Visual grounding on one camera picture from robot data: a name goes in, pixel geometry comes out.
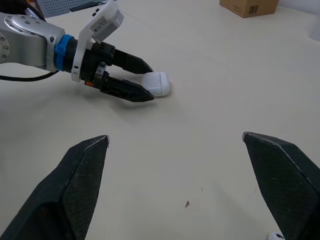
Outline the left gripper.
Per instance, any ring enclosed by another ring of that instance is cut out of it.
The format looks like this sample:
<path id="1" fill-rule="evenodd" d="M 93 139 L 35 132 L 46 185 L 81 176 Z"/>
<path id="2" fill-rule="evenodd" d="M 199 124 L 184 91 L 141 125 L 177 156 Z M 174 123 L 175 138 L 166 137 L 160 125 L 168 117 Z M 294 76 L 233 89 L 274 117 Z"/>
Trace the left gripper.
<path id="1" fill-rule="evenodd" d="M 154 100 L 154 96 L 141 85 L 126 79 L 109 76 L 107 66 L 115 65 L 133 74 L 146 74 L 153 69 L 141 58 L 116 49 L 108 43 L 94 43 L 85 51 L 80 69 L 80 79 L 88 87 L 130 101 L 142 103 Z"/>

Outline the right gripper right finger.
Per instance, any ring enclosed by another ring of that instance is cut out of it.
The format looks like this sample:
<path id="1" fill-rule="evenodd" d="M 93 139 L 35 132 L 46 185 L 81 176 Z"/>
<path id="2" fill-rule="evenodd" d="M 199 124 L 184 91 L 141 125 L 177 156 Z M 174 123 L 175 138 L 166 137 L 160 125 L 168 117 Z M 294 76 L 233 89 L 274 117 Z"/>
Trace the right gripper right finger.
<path id="1" fill-rule="evenodd" d="M 295 144 L 244 132 L 260 193 L 286 240 L 320 238 L 320 169 Z"/>

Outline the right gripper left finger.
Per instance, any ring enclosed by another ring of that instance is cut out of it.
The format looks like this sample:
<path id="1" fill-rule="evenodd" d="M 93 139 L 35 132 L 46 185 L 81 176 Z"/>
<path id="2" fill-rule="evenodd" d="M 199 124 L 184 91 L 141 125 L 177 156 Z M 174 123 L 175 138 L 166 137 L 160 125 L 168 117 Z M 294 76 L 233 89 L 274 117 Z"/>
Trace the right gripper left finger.
<path id="1" fill-rule="evenodd" d="M 110 139 L 71 147 L 33 190 L 2 240 L 84 240 L 97 205 Z"/>

